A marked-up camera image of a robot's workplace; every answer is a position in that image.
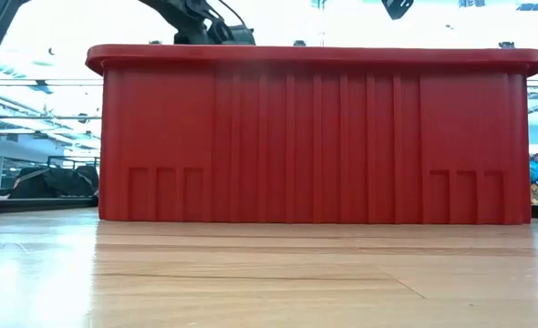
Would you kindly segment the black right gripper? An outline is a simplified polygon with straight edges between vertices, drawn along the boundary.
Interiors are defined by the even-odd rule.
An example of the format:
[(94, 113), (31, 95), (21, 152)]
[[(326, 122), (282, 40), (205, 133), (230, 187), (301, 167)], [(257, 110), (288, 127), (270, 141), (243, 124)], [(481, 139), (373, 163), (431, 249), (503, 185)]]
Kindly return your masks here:
[(381, 0), (381, 4), (392, 20), (399, 20), (413, 6), (414, 0)]

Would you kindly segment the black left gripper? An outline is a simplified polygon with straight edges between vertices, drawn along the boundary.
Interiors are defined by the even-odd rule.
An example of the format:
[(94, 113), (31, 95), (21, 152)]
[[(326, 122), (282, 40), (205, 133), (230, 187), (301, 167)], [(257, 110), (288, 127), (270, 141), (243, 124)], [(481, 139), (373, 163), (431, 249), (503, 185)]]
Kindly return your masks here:
[(253, 29), (245, 25), (212, 27), (212, 39), (218, 45), (250, 45), (255, 46)]

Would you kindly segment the red plastic bin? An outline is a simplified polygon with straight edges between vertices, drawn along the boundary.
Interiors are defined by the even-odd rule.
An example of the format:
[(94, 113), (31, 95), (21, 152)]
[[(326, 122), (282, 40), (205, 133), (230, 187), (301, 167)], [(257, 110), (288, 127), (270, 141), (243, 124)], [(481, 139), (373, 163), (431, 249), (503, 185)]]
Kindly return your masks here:
[(100, 45), (99, 216), (523, 224), (537, 49)]

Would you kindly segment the black metal railing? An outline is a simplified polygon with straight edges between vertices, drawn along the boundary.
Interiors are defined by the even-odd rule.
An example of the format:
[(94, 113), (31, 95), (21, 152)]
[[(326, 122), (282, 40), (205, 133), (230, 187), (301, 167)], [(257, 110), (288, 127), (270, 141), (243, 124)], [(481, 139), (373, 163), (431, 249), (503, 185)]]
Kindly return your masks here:
[(77, 169), (82, 166), (90, 166), (97, 169), (100, 165), (100, 157), (48, 156), (46, 165), (51, 168), (62, 169)]

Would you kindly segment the black bag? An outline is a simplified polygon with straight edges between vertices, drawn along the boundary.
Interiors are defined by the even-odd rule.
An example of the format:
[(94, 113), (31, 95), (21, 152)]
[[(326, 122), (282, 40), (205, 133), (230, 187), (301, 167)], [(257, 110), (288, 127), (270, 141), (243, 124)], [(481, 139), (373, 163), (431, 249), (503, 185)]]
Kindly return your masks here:
[(57, 199), (64, 197), (91, 197), (97, 189), (91, 180), (73, 169), (21, 169), (9, 199)]

